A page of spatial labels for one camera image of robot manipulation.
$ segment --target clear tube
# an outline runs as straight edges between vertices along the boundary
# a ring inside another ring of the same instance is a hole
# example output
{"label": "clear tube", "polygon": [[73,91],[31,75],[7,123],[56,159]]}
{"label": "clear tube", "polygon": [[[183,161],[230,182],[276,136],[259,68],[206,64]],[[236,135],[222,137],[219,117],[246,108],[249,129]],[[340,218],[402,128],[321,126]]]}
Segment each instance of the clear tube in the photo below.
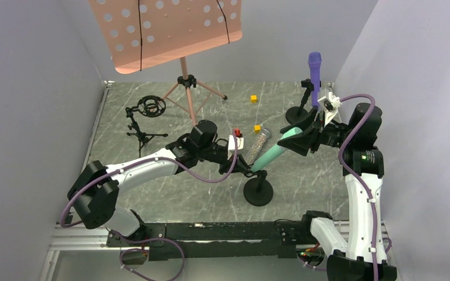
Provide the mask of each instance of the clear tube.
{"label": "clear tube", "polygon": [[270,137],[271,137],[270,130],[268,128],[261,128],[260,133],[256,138],[256,141],[253,143],[253,146],[246,155],[245,160],[248,165],[252,165],[254,163],[254,161],[260,154],[261,148],[263,148],[263,146]]}

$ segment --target perforated sheet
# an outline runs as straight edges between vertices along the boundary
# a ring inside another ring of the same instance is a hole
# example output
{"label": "perforated sheet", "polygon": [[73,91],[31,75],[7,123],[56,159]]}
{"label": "perforated sheet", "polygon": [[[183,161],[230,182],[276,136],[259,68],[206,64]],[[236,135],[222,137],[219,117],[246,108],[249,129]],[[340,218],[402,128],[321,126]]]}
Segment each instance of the perforated sheet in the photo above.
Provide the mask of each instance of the perforated sheet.
{"label": "perforated sheet", "polygon": [[[241,0],[89,0],[123,74],[211,49],[242,37]],[[142,65],[141,30],[142,26]]]}

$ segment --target black weighted base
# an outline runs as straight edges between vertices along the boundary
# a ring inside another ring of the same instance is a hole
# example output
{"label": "black weighted base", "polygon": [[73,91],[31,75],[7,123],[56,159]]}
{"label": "black weighted base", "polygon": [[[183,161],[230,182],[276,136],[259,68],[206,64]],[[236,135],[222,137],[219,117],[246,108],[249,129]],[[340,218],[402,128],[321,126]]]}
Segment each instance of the black weighted base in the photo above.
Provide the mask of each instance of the black weighted base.
{"label": "black weighted base", "polygon": [[273,187],[264,180],[263,184],[258,187],[259,178],[250,179],[244,185],[244,198],[246,201],[256,207],[265,206],[270,203],[273,198]]}
{"label": "black weighted base", "polygon": [[301,109],[301,114],[297,116],[298,110],[299,107],[291,107],[285,113],[285,119],[289,122],[289,124],[295,124],[308,116],[308,112],[304,108]]}

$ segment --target white wall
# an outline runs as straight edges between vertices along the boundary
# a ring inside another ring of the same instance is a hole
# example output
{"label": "white wall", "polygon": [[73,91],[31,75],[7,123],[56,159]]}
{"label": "white wall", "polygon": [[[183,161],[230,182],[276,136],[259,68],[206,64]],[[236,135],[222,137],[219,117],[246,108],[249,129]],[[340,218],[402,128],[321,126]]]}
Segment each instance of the white wall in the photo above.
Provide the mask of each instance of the white wall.
{"label": "white wall", "polygon": [[380,0],[336,88],[383,110],[382,217],[403,279],[450,280],[450,1]]}
{"label": "white wall", "polygon": [[0,280],[36,280],[104,84],[57,0],[0,0]]}
{"label": "white wall", "polygon": [[[62,3],[103,79],[176,81],[181,75],[178,61],[129,75],[117,73],[88,1]],[[377,0],[244,0],[243,38],[189,56],[189,72],[205,81],[299,81],[309,77],[308,54],[319,51],[323,59],[322,79],[334,80],[376,3]]]}

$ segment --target purple microphone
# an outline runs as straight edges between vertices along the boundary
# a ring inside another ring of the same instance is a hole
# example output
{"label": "purple microphone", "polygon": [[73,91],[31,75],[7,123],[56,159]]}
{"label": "purple microphone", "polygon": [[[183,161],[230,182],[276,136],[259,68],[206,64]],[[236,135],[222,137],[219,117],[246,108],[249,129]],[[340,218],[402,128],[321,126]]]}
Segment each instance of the purple microphone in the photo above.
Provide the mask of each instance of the purple microphone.
{"label": "purple microphone", "polygon": [[320,91],[320,66],[322,65],[322,55],[319,52],[313,52],[308,57],[309,73],[311,76],[311,83],[315,90],[311,94],[311,105],[318,105],[318,92]]}

